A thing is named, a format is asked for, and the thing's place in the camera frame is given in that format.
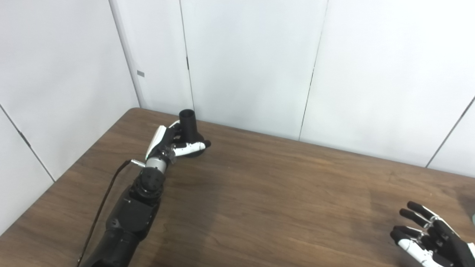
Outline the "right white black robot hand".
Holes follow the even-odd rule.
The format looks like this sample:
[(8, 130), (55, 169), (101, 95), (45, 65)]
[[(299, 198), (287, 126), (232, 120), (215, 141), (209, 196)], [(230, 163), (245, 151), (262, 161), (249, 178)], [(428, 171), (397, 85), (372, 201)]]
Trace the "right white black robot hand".
[(473, 267), (474, 243), (464, 241), (441, 216), (426, 206), (408, 201), (399, 215), (421, 227), (394, 226), (394, 243), (423, 267)]

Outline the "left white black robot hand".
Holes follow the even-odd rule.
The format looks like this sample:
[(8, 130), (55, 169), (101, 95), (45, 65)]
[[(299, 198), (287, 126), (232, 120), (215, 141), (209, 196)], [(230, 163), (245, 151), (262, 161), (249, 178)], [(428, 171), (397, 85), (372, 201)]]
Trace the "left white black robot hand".
[(178, 157), (192, 158), (203, 154), (211, 145), (210, 140), (198, 133), (195, 120), (180, 119), (168, 127), (161, 125), (146, 152), (145, 166), (166, 168)]

